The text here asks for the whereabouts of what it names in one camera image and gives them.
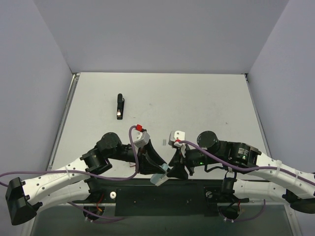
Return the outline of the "black stapler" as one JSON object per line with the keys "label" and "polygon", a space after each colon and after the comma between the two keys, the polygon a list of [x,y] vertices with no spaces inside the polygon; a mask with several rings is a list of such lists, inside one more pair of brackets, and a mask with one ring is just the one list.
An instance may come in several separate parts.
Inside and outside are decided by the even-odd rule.
{"label": "black stapler", "polygon": [[117,96],[117,113],[116,113],[117,120],[123,119],[124,106],[125,106],[125,99],[123,95],[119,93]]}

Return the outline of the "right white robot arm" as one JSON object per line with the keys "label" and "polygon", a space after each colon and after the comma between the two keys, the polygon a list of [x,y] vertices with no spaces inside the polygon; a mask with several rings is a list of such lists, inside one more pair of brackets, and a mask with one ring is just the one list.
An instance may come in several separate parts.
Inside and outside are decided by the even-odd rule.
{"label": "right white robot arm", "polygon": [[186,140],[183,131],[172,131],[169,145],[176,149],[169,166],[178,179],[187,179],[194,168],[203,166],[259,177],[263,182],[225,178],[220,196],[225,201],[265,199],[283,202],[295,211],[315,212],[315,175],[290,167],[245,143],[221,141],[212,131],[204,131],[194,144]]}

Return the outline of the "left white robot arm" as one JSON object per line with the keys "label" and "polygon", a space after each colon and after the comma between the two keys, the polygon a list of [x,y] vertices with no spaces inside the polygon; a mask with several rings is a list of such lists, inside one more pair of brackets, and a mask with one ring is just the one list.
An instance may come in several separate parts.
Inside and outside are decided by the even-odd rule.
{"label": "left white robot arm", "polygon": [[[103,173],[112,168],[110,159],[133,162],[134,173],[129,177],[104,177]],[[168,168],[146,131],[139,131],[136,140],[127,145],[116,133],[106,133],[94,148],[57,170],[25,180],[12,179],[5,194],[11,224],[26,223],[39,212],[59,204],[86,199],[97,202],[101,197],[100,180],[118,182],[137,174],[162,176]]]}

